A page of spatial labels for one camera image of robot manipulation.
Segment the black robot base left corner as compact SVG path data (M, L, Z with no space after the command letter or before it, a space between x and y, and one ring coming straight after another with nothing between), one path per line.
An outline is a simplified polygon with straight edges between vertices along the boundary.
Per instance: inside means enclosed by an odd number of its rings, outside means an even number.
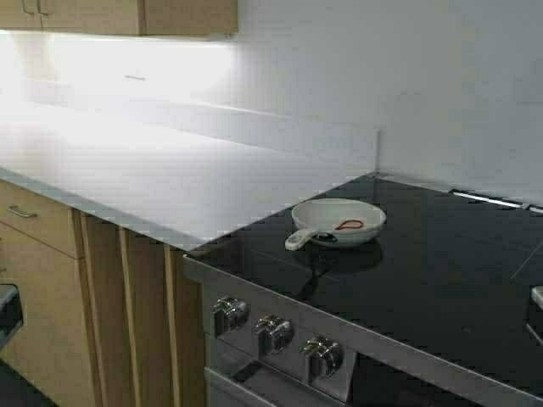
M3 348L24 324L20 291L13 284L1 285L0 324L0 347Z

